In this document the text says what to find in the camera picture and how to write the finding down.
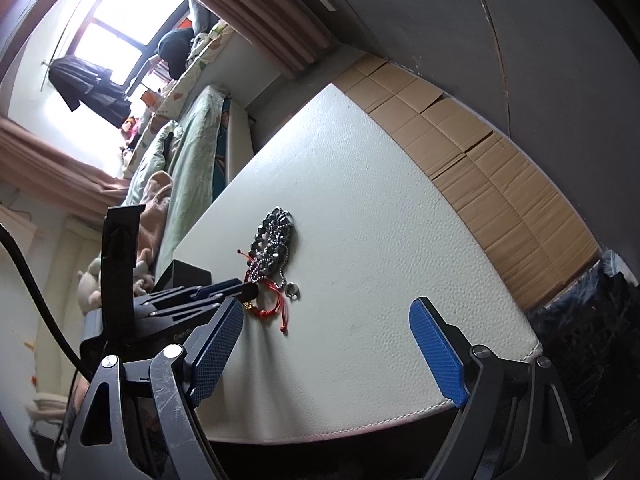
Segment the black jewelry box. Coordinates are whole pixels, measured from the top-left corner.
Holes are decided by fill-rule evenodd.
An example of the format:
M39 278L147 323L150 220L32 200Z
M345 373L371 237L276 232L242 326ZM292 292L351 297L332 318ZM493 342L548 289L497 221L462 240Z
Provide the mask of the black jewelry box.
M155 281L153 292L176 287L207 286L212 284L209 270L192 266L180 260L172 260L162 275Z

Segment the plush toy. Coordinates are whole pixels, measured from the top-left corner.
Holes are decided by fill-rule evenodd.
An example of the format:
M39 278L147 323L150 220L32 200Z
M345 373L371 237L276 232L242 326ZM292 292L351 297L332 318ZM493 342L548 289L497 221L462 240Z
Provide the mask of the plush toy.
M77 301L83 315L102 306L100 289L101 258L94 258L85 272L79 272L77 283Z

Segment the white side table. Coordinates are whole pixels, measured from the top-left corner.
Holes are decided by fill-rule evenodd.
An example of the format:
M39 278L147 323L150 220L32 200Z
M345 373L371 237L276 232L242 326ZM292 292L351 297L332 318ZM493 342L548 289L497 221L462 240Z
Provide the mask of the white side table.
M175 250L215 281L242 278L273 208L292 214L288 330L248 316L213 395L213 441L354 436L449 408L409 327L431 300L473 344L529 361L541 345L435 185L341 90L324 88L241 170Z

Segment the pink fleece blanket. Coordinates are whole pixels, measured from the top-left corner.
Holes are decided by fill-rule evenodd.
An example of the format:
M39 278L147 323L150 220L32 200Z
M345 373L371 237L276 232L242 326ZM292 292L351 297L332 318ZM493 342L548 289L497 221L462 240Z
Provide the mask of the pink fleece blanket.
M140 216L134 267L134 296L143 296L154 287L153 268L164 235L173 184L172 177L160 170L150 177L144 189L141 202L144 211Z

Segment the flattened cardboard sheets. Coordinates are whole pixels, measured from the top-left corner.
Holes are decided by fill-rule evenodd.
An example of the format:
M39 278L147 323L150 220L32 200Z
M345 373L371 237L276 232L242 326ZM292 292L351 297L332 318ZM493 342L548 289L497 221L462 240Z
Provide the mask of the flattened cardboard sheets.
M434 84L372 54L333 82L439 189L522 310L551 300L599 258L551 180Z

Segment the pink left curtain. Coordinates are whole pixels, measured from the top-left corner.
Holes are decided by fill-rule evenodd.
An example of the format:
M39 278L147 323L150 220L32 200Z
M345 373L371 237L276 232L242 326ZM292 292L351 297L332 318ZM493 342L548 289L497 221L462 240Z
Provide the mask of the pink left curtain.
M103 220L107 209L125 199L129 182L84 164L1 118L1 179L21 191L88 222Z

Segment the pink curtain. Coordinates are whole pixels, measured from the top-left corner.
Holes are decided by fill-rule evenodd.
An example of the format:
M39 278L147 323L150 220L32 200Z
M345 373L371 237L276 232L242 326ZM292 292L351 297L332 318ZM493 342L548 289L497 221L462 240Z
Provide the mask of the pink curtain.
M337 40L300 0L198 0L288 78L334 49Z
M1 179L21 191L88 222L103 220L107 209L125 199L129 182L84 164L1 118Z

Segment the green floral quilt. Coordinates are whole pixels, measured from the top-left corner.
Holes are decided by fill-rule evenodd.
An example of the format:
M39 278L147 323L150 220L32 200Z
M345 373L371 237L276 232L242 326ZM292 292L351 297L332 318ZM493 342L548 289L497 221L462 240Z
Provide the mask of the green floral quilt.
M171 173L174 164L172 160L178 152L182 137L183 128L175 120L171 120L160 129L138 159L138 166L129 180L128 191L122 206L140 204L150 177L157 171Z

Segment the green bed mattress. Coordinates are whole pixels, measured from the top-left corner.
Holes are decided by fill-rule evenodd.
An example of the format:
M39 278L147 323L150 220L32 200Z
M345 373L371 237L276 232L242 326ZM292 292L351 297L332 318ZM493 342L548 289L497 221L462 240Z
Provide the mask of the green bed mattress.
M161 276L174 251L202 214L224 189L224 172L216 168L222 116L230 103L223 93L207 86L176 122L183 128L169 174L172 186L164 235L154 264Z

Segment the floral window seat cushion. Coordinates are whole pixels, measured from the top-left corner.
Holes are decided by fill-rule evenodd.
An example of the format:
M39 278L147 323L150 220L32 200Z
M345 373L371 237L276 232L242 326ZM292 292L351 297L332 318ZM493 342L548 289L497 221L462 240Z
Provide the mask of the floral window seat cushion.
M177 120L186 104L195 99L194 88L209 64L224 50L235 30L220 20L207 34L201 32L186 58L186 71L177 81L171 81L160 92L151 108L147 108L134 126L132 143L125 148L120 177L130 179L137 170L142 155L154 136L171 120Z

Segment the dark hanging clothes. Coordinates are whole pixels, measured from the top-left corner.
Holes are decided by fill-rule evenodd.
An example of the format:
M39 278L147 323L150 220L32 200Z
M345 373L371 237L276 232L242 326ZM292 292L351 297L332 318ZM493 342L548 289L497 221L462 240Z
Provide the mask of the dark hanging clothes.
M112 81L112 71L75 55L65 55L49 65L48 79L68 108L85 104L115 128L130 114L126 88Z

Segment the dark bag on windowsill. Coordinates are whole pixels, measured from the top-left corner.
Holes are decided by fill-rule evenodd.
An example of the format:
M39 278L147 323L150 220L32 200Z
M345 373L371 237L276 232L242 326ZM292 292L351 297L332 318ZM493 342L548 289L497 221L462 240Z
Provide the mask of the dark bag on windowsill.
M177 28L168 32L157 45L156 54L168 66L169 76L178 80L186 70L186 60L191 52L194 32L191 27Z

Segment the pink right curtain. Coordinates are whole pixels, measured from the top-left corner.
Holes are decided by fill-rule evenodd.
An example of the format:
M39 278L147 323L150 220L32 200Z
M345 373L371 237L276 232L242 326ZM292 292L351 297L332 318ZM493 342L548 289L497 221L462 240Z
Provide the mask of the pink right curtain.
M334 49L337 40L300 0L198 0L288 78Z

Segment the white wall socket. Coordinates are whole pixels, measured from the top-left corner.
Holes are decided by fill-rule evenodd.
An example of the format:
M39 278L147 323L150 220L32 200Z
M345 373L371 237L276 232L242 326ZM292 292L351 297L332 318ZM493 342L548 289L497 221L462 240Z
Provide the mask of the white wall socket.
M329 2L329 0L320 0L322 6L326 8L329 12L336 12L335 6Z

